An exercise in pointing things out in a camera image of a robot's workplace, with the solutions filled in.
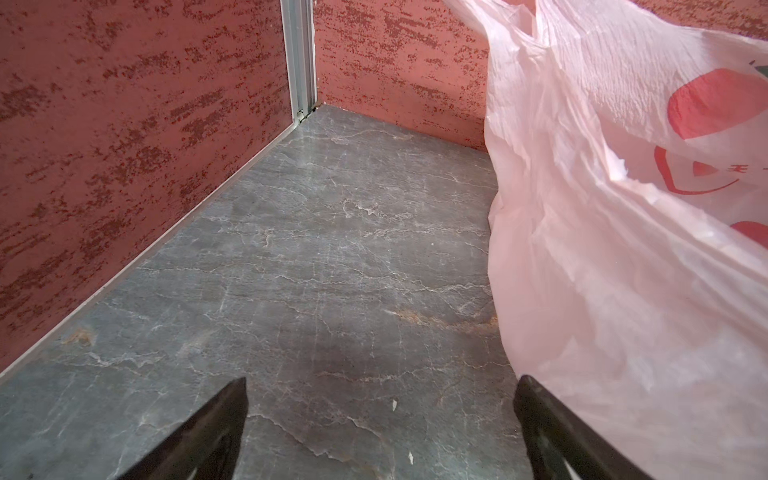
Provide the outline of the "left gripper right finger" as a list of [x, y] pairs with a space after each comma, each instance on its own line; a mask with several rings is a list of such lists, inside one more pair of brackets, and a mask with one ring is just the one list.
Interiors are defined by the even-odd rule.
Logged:
[[513, 408], [521, 425], [534, 478], [649, 477], [534, 377], [520, 377]]

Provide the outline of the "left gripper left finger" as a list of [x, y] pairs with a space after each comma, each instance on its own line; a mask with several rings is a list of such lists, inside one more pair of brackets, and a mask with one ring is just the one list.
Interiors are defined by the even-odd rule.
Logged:
[[247, 379], [230, 381], [122, 479], [231, 479], [248, 414]]

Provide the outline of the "pink plastic shopping bag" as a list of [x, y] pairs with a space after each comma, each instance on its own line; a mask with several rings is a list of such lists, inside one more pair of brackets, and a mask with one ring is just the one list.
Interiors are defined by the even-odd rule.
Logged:
[[767, 44], [455, 1], [489, 44], [506, 355], [656, 479], [767, 475]]

